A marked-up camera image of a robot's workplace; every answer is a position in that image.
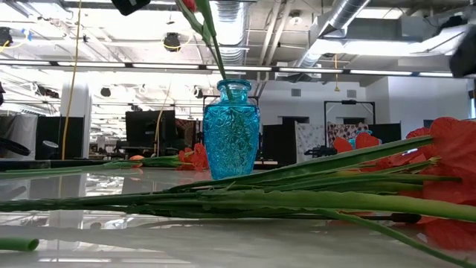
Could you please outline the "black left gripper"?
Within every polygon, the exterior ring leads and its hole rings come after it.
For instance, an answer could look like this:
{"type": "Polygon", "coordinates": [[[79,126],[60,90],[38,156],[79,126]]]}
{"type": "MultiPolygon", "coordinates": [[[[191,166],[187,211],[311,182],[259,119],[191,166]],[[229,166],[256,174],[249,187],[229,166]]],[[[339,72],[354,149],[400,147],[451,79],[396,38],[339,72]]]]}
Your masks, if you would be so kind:
{"type": "Polygon", "coordinates": [[[115,8],[124,16],[146,7],[150,0],[112,0],[115,8]]]}

